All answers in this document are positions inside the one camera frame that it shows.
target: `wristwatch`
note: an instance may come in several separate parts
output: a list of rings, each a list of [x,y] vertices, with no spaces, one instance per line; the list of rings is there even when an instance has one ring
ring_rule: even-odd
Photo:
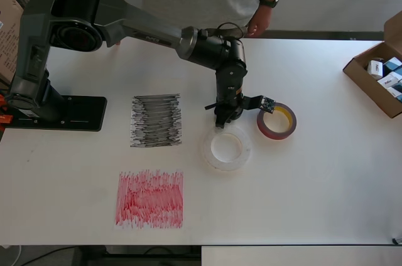
[[[278,4],[279,0],[273,0],[273,1],[269,1],[269,0],[259,0],[259,4],[263,5],[263,6],[267,6],[270,8],[275,8],[276,5]]]

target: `red scribble drawing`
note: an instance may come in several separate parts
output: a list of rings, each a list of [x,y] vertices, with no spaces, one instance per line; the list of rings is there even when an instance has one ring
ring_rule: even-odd
[[[115,225],[129,228],[183,226],[183,172],[120,173]]]

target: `mounting plate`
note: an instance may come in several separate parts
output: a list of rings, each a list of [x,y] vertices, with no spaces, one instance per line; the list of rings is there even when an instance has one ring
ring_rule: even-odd
[[[41,119],[27,117],[18,109],[7,109],[7,114],[13,115],[11,124],[6,128],[43,129],[43,130],[74,130],[100,131],[105,114],[107,100],[104,97],[84,97],[63,95],[68,103],[67,113],[58,122],[45,122]]]

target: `clear tape roll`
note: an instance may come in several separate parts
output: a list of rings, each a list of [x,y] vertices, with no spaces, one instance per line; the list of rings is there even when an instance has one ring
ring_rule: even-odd
[[[241,143],[241,153],[233,161],[225,162],[217,159],[212,152],[212,141],[220,134],[232,134],[237,137]],[[213,128],[204,140],[204,158],[214,168],[222,171],[234,171],[243,167],[251,155],[250,138],[236,126],[226,125],[224,129]]]

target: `hand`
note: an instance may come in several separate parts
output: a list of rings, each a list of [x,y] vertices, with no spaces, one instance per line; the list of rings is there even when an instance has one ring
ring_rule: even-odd
[[[272,8],[268,6],[259,6],[249,22],[247,36],[252,38],[260,36],[266,29],[268,29],[271,15]]]

